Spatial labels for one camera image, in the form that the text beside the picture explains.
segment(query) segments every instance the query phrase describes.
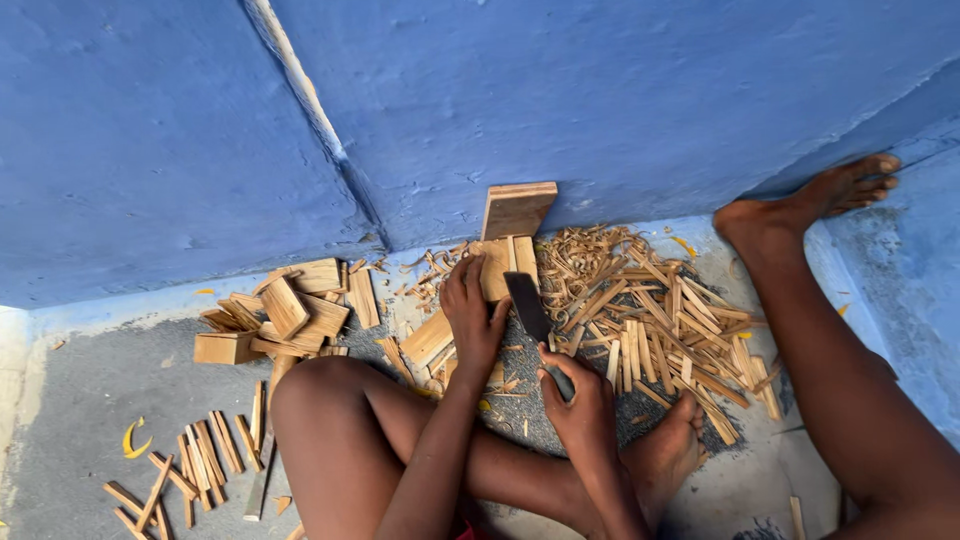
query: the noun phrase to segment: bare foot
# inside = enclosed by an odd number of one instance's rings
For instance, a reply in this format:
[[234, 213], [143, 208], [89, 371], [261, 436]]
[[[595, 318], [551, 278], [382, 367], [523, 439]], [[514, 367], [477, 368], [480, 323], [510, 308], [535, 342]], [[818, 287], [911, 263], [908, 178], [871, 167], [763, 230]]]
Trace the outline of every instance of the bare foot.
[[630, 443], [620, 460], [630, 471], [640, 509], [657, 533], [660, 517], [704, 452], [704, 410], [689, 391], [667, 411], [653, 431]]
[[900, 168], [900, 160], [889, 154], [873, 154], [848, 165], [828, 169], [800, 191], [778, 201], [733, 201], [713, 215], [713, 227], [738, 250], [738, 244], [771, 228], [803, 236], [821, 217], [868, 207], [887, 198], [897, 186], [894, 177], [864, 180], [887, 175]]

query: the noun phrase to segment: knife handle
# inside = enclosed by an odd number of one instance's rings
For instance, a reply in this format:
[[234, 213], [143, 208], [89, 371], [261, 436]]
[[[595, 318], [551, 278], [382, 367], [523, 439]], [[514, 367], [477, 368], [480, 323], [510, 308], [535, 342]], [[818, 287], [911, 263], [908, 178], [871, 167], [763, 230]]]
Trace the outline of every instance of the knife handle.
[[546, 372], [550, 374], [550, 377], [553, 378], [554, 382], [557, 383], [557, 389], [560, 390], [560, 395], [564, 398], [564, 401], [569, 402], [572, 400], [574, 389], [573, 381], [570, 380], [570, 377], [557, 366], [545, 365], [543, 369], [545, 369]]

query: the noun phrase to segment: gray floor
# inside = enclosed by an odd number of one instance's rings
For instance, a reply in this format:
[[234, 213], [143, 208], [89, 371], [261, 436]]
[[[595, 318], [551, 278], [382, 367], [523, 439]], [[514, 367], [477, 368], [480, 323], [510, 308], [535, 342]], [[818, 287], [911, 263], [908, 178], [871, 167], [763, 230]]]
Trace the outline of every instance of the gray floor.
[[[669, 225], [674, 235], [690, 242], [699, 252], [696, 267], [706, 283], [716, 285], [728, 300], [745, 307], [756, 306], [749, 281], [729, 273], [733, 253], [713, 234], [703, 217], [640, 224], [656, 231]], [[658, 253], [676, 257], [683, 252], [672, 240], [652, 236]], [[822, 228], [807, 239], [815, 273], [838, 306], [852, 303], [847, 313], [851, 326], [877, 350], [876, 328], [860, 309], [856, 287], [849, 282], [839, 257], [829, 246]], [[409, 262], [420, 253], [401, 253], [392, 261]], [[144, 416], [134, 446], [153, 436], [150, 450], [177, 452], [175, 436], [193, 421], [220, 409], [228, 418], [249, 415], [256, 380], [270, 375], [269, 360], [242, 366], [195, 365], [193, 334], [204, 326], [196, 313], [214, 305], [215, 298], [230, 291], [249, 291], [259, 276], [171, 287], [162, 291], [49, 308], [24, 313], [0, 312], [0, 444], [4, 452], [0, 539], [11, 538], [113, 538], [129, 534], [112, 515], [114, 500], [101, 489], [117, 480], [141, 499], [146, 499], [156, 477], [156, 468], [143, 456], [125, 459], [121, 439], [126, 427]], [[405, 276], [394, 274], [390, 285], [376, 280], [377, 295], [388, 298], [384, 325], [360, 331], [351, 322], [344, 341], [353, 356], [361, 357], [389, 376], [396, 376], [382, 360], [382, 351], [372, 339], [386, 331], [402, 338], [408, 323], [419, 323], [409, 302], [387, 294]], [[215, 295], [194, 294], [213, 288]], [[840, 292], [853, 294], [840, 295]], [[51, 351], [60, 339], [66, 344]], [[507, 344], [525, 343], [516, 323]], [[753, 354], [769, 364], [775, 349], [765, 331], [750, 340]], [[536, 380], [537, 363], [532, 345], [522, 352], [504, 354], [506, 373], [517, 370], [522, 379]], [[708, 428], [708, 446], [714, 456], [684, 484], [668, 509], [660, 536], [669, 538], [790, 538], [788, 497], [800, 496], [808, 537], [816, 538], [835, 527], [838, 488], [803, 430], [793, 405], [789, 381], [776, 389], [786, 414], [772, 422], [762, 405], [740, 409], [720, 401], [743, 439], [726, 447]], [[539, 390], [526, 382], [517, 391], [528, 398], [490, 398], [493, 412], [485, 414], [492, 429], [528, 448], [559, 454], [562, 448], [546, 422]], [[638, 414], [651, 419], [630, 424]], [[656, 424], [662, 409], [634, 392], [617, 401], [619, 436], [627, 442]], [[523, 421], [529, 425], [523, 434]], [[275, 462], [264, 519], [249, 523], [241, 519], [252, 472], [228, 473], [228, 501], [223, 507], [202, 513], [197, 505], [197, 525], [183, 526], [180, 494], [168, 486], [165, 501], [178, 538], [285, 538], [297, 522], [296, 507], [274, 515], [271, 497], [290, 495], [282, 459]], [[569, 529], [526, 512], [489, 506], [497, 522], [517, 538], [577, 537]]]

